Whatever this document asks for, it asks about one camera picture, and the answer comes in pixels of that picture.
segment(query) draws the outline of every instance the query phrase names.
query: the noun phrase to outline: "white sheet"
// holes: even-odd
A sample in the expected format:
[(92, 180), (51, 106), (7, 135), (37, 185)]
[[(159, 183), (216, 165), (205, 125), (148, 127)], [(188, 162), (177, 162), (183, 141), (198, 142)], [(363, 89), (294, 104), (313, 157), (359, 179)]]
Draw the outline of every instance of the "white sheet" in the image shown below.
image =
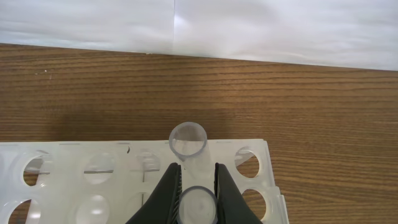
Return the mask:
[(0, 0), (0, 42), (398, 70), (398, 1)]

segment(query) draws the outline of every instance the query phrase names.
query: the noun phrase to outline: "wooden table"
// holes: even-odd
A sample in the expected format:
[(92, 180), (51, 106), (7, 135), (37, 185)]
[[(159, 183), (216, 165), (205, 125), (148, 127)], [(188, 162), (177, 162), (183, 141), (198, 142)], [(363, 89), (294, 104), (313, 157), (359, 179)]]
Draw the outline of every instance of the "wooden table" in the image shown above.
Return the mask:
[(0, 45), (0, 141), (158, 140), (184, 121), (267, 140), (291, 224), (398, 223), (397, 72)]

